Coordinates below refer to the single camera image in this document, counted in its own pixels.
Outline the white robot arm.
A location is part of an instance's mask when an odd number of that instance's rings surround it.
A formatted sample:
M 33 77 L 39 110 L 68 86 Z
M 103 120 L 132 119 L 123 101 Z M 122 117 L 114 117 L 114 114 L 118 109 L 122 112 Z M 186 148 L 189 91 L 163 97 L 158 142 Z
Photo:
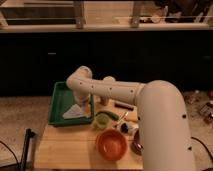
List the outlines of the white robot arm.
M 172 83 L 97 80 L 90 68 L 81 66 L 66 85 L 80 104 L 96 95 L 137 108 L 144 171 L 196 171 L 185 101 Z

